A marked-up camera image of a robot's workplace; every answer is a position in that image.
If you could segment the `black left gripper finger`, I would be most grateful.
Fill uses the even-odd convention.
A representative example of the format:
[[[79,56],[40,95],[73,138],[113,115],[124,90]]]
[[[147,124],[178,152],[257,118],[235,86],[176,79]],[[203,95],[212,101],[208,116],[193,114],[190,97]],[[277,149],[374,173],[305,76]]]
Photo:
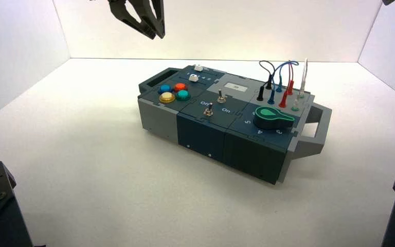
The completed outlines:
[[[164,1],[151,0],[153,10],[155,12],[154,27],[156,34],[163,39],[165,36],[165,18],[164,18]]]
[[[110,11],[113,16],[149,39],[154,39],[156,34],[152,28],[145,21],[141,20],[139,14],[137,14],[137,18],[132,16],[127,10],[126,2],[125,0],[109,1]]]

